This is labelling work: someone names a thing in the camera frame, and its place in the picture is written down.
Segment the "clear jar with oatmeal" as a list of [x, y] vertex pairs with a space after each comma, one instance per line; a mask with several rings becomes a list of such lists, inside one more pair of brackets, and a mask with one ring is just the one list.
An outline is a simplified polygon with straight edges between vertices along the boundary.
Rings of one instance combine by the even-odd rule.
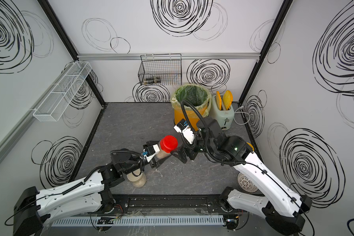
[[166, 152], [161, 148], [160, 142], [158, 143], [158, 147], [159, 147], [160, 151], [158, 154], [155, 155], [155, 158], [157, 160], [163, 160], [163, 159], [169, 158], [171, 156], [170, 152]]

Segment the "red jar lid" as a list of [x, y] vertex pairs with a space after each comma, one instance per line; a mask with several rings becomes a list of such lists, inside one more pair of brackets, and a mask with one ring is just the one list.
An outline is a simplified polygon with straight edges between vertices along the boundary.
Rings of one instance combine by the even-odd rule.
[[160, 141], [160, 149], [166, 153], [171, 153], [177, 147], [178, 147], [178, 140], [174, 136], [171, 135], [165, 136]]

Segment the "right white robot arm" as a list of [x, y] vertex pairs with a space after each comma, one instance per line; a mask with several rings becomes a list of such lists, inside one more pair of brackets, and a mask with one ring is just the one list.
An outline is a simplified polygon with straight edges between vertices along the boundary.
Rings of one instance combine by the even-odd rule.
[[239, 136], [227, 136], [218, 122], [205, 117], [197, 122], [197, 130], [182, 119], [174, 127], [184, 144], [173, 155], [185, 162], [203, 153], [208, 160], [228, 165], [244, 175], [259, 194], [226, 187], [218, 203], [226, 212], [235, 210], [258, 215], [277, 232], [290, 236], [303, 230], [305, 214], [312, 206], [307, 195], [300, 195], [285, 185], [261, 161], [253, 148]]

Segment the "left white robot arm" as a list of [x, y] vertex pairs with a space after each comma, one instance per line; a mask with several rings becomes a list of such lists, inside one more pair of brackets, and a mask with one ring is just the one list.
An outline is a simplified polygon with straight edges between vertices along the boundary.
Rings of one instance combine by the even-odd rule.
[[113, 150], [112, 161], [93, 168], [76, 181], [38, 190], [35, 186], [23, 191], [13, 210], [13, 235], [31, 236], [47, 225], [81, 213], [111, 213], [119, 206], [110, 189], [124, 182], [125, 175], [139, 176], [148, 164], [161, 163], [160, 141], [149, 141], [141, 153], [128, 149]]

